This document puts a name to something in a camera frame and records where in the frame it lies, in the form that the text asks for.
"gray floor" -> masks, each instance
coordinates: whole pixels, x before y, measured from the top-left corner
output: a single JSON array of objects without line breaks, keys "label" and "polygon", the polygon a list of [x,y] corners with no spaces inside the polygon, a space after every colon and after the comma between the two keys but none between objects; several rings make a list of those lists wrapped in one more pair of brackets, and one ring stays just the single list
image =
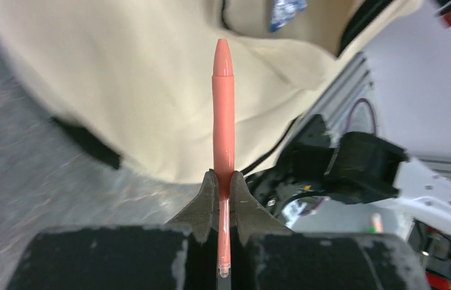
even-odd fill
[{"label": "gray floor", "polygon": [[113,171],[82,154],[47,120],[0,58],[0,289],[39,230],[163,223],[197,189]]}]

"beige sweatshirt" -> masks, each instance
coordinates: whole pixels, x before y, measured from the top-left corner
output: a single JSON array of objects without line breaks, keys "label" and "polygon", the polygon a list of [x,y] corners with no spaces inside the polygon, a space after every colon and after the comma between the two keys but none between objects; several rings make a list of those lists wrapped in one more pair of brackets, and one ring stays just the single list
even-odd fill
[{"label": "beige sweatshirt", "polygon": [[234,63],[241,170],[274,146],[370,39],[421,1],[395,0],[338,59],[361,0],[308,0],[275,34],[267,0],[228,0],[225,19],[235,32],[222,28],[222,0],[0,0],[0,46],[52,114],[93,131],[138,173],[193,183],[213,167],[218,38],[227,38]]}]

